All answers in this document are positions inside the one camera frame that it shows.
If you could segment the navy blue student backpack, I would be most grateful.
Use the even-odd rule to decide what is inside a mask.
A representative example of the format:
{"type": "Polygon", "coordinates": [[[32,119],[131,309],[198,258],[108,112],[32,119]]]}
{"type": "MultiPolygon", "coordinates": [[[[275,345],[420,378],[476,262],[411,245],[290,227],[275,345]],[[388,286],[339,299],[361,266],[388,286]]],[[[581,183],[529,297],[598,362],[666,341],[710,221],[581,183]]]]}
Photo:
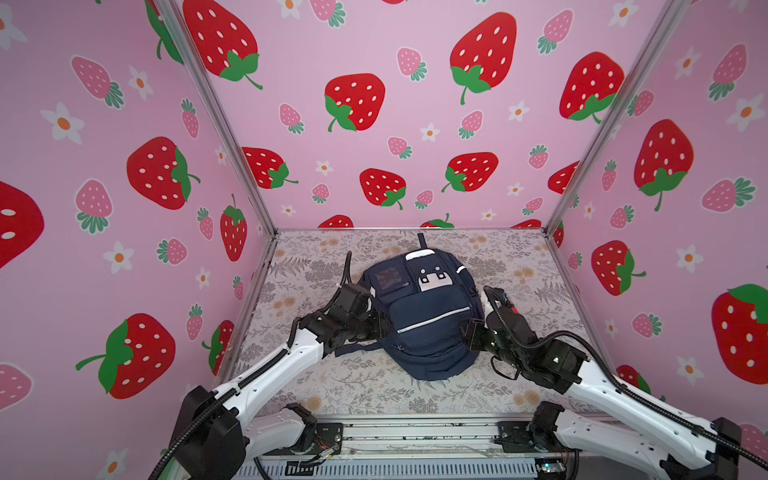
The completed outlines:
{"type": "Polygon", "coordinates": [[[483,306],[472,275],[457,257],[428,246],[422,233],[418,241],[418,249],[371,266],[358,281],[371,295],[371,311],[383,321],[384,336],[342,347],[335,355],[383,350],[412,378],[441,381],[477,359],[460,329],[481,318],[483,306]]]}

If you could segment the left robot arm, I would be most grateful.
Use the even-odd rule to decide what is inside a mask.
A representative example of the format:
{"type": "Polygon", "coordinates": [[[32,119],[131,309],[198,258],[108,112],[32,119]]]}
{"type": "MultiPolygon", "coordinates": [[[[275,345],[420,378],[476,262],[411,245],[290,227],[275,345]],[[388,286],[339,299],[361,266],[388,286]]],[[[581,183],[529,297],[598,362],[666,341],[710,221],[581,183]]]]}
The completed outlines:
{"type": "Polygon", "coordinates": [[[309,439],[310,413],[292,406],[262,417],[262,407],[328,355],[378,340],[385,330],[369,289],[340,286],[326,305],[295,318],[288,339],[255,366],[211,390],[197,386],[186,395],[151,478],[231,479],[247,460],[309,439]]]}

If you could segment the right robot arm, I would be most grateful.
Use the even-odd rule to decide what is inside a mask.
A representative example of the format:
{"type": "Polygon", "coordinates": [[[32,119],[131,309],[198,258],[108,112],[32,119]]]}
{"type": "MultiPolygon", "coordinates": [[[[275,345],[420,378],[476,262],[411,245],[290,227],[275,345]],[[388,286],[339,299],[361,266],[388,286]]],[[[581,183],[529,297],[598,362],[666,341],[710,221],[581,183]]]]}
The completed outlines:
{"type": "Polygon", "coordinates": [[[552,402],[541,403],[517,445],[541,451],[587,451],[643,470],[656,479],[735,479],[741,431],[664,403],[612,374],[582,337],[556,331],[538,337],[510,304],[494,303],[486,319],[460,325],[465,345],[491,354],[523,377],[564,397],[598,408],[614,424],[592,423],[552,402]]]}

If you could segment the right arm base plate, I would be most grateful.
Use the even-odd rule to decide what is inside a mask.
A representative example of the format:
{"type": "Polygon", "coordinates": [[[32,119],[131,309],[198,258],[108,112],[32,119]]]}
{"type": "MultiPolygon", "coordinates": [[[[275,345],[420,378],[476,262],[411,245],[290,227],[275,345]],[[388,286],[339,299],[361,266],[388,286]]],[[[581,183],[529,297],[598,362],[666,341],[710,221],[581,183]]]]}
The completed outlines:
{"type": "Polygon", "coordinates": [[[571,449],[562,444],[555,431],[537,423],[502,421],[498,423],[498,435],[493,443],[505,453],[566,453],[571,449]]]}

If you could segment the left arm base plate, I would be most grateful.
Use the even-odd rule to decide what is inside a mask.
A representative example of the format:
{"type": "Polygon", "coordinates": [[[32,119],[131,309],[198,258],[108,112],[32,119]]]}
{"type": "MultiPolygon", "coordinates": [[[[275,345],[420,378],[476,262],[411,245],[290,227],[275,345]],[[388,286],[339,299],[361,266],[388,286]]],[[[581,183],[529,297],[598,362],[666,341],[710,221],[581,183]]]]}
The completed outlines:
{"type": "Polygon", "coordinates": [[[343,443],[343,423],[317,423],[308,427],[290,450],[297,455],[321,455],[330,450],[338,452],[343,443]]]}

